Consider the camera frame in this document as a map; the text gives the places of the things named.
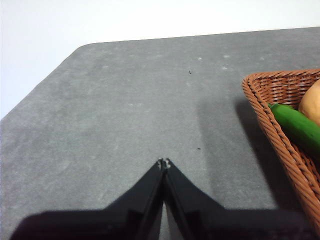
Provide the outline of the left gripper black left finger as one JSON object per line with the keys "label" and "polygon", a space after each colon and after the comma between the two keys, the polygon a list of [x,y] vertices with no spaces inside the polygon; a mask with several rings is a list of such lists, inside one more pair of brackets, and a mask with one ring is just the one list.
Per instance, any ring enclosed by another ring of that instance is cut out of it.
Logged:
{"label": "left gripper black left finger", "polygon": [[103,209],[45,211],[25,217],[12,240],[153,240],[163,211],[160,158],[129,190]]}

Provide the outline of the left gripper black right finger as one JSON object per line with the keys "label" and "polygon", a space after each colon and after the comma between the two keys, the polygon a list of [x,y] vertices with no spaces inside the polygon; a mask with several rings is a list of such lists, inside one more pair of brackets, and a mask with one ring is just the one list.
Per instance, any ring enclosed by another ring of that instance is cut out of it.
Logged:
{"label": "left gripper black right finger", "polygon": [[186,240],[311,240],[313,228],[299,212],[226,209],[166,158],[165,203]]}

